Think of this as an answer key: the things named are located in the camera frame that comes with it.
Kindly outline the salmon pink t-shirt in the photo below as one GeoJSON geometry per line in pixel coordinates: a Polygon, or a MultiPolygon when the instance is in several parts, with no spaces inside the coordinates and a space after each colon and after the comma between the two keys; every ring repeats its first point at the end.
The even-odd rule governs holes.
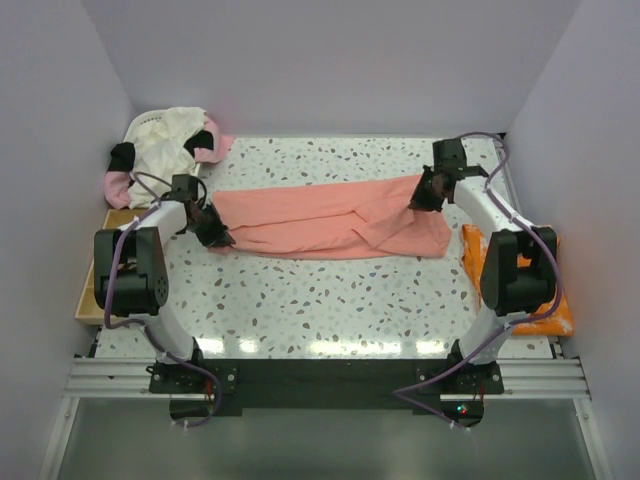
{"type": "Polygon", "coordinates": [[[296,260],[442,258],[451,229],[438,212],[409,208],[418,176],[217,191],[214,206],[245,253],[296,260]]]}

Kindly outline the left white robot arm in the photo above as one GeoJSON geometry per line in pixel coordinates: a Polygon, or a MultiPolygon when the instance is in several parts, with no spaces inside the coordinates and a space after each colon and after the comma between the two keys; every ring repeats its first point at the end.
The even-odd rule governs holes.
{"type": "Polygon", "coordinates": [[[156,360],[175,364],[171,378],[185,392],[200,390],[207,368],[195,360],[199,346],[170,310],[170,279],[164,247],[172,237],[192,233],[205,248],[235,244],[220,214],[205,198],[204,182],[178,174],[158,194],[136,172],[136,183],[152,196],[150,207],[129,223],[94,235],[94,297],[103,327],[136,328],[151,344],[156,360]]]}

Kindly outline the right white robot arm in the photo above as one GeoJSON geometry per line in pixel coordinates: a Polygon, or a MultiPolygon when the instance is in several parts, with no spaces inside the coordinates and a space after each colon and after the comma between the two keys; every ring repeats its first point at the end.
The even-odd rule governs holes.
{"type": "Polygon", "coordinates": [[[469,392],[478,365],[493,362],[510,331],[557,309],[562,287],[557,235],[524,219],[495,192],[495,171],[468,161],[465,138],[432,145],[421,174],[385,180],[216,191],[211,200],[244,253],[295,260],[446,255],[452,230],[443,207],[457,206],[488,242],[480,274],[481,307],[453,347],[448,386],[469,392]]]}

